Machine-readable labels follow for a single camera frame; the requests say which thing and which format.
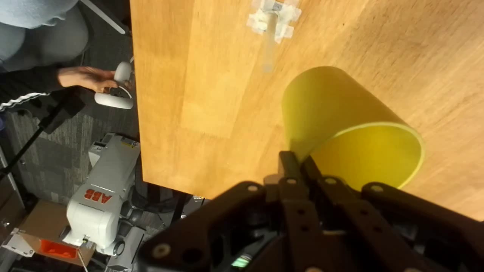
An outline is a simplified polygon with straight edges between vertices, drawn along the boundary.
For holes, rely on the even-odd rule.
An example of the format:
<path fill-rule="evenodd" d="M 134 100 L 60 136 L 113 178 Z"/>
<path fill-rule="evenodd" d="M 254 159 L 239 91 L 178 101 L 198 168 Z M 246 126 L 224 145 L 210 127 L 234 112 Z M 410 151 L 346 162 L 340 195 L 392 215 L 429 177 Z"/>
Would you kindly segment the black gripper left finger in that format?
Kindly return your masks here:
<path fill-rule="evenodd" d="M 299 162 L 292 151 L 278 154 L 281 180 L 278 195 L 283 210 L 286 254 L 292 272 L 327 272 L 321 251 L 319 218 Z"/>

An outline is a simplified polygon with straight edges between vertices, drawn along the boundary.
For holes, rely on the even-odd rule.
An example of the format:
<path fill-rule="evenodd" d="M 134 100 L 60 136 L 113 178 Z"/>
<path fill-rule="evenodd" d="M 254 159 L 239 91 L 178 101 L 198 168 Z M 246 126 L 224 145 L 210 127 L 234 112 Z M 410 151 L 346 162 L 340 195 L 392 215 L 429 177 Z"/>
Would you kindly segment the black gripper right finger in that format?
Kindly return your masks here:
<path fill-rule="evenodd" d="M 484 225 L 384 183 L 322 178 L 334 218 L 386 272 L 484 272 Z"/>

